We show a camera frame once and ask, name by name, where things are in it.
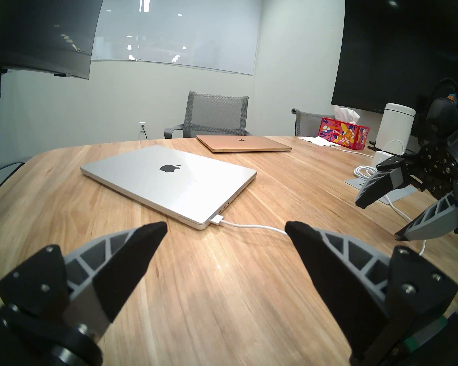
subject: tissue box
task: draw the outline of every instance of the tissue box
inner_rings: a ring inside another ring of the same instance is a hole
[[[363,149],[370,127],[331,118],[322,118],[319,136],[351,149]]]

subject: black tv screen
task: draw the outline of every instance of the black tv screen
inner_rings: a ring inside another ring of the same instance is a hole
[[[87,79],[103,0],[0,0],[0,69]]]
[[[422,113],[446,77],[458,83],[458,0],[346,0],[332,104]]]

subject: macbook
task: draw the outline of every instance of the macbook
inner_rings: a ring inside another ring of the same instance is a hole
[[[256,170],[153,145],[81,167],[86,176],[196,229],[204,229]]]
[[[292,147],[263,136],[197,135],[212,152],[290,151]]]

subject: robotic hand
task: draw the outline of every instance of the robotic hand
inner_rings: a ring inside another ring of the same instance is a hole
[[[362,186],[356,205],[366,208],[394,189],[413,185],[428,190],[438,201],[395,234],[397,240],[427,240],[450,231],[458,234],[458,104],[448,98],[432,100],[435,92],[451,86],[458,97],[458,86],[443,79],[429,99],[421,150],[416,154],[391,157],[377,165],[377,173]]]

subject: wooden table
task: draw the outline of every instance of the wooden table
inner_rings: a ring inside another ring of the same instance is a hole
[[[104,365],[348,364],[351,353],[292,242],[257,229],[192,229],[80,173],[80,165],[160,144],[256,169],[224,211],[228,221],[284,228],[286,221],[358,237],[387,255],[405,222],[387,205],[355,206],[343,181],[368,158],[297,138],[283,153],[213,154],[197,139],[63,148],[32,158],[0,188],[0,278],[37,250],[63,254],[98,236],[167,221],[146,275],[101,339]],[[397,202],[414,218],[434,202]],[[407,243],[419,250],[421,242]],[[458,283],[458,235],[427,243],[424,257]],[[458,309],[458,294],[449,311]]]

